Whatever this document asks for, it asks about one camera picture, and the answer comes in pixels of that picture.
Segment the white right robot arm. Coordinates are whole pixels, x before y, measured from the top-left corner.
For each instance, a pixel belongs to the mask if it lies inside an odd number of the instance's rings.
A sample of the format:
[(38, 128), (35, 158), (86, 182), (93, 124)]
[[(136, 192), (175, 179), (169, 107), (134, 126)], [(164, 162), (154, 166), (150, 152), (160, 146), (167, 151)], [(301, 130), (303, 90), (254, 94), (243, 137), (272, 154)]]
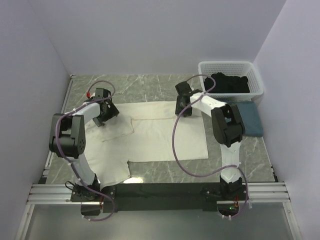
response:
[(245, 125), (238, 106), (216, 100), (199, 89), (193, 90), (187, 81), (178, 83), (175, 90), (175, 114), (178, 120), (181, 117), (190, 117), (193, 109), (211, 118), (213, 136), (221, 150), (220, 192), (225, 195), (235, 193), (242, 187), (244, 180), (239, 166)]

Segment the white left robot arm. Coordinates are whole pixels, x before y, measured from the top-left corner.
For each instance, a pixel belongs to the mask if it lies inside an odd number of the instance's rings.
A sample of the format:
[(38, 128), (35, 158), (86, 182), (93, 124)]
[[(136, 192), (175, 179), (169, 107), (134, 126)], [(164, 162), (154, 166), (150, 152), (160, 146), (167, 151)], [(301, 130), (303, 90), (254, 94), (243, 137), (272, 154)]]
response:
[(67, 113), (52, 116), (49, 137), (49, 150), (65, 159), (75, 175), (75, 191), (86, 189), (98, 194), (100, 184), (97, 175), (90, 168), (85, 157), (85, 124), (102, 128), (107, 121), (119, 115), (119, 110), (112, 102), (113, 93), (105, 88), (97, 88), (94, 96), (87, 93), (86, 100), (80, 107)]

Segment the cream white t shirt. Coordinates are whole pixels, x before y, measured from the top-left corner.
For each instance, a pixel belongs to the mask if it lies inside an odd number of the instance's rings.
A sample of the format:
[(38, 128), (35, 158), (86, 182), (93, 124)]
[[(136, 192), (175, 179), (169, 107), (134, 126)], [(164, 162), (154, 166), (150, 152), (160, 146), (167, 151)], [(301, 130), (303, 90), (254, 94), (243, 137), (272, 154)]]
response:
[(129, 162), (174, 161), (172, 137), (179, 160), (208, 159), (205, 127), (200, 110), (182, 117), (175, 134), (174, 101), (120, 103), (119, 115), (96, 127), (85, 125), (85, 157), (102, 187), (131, 177)]

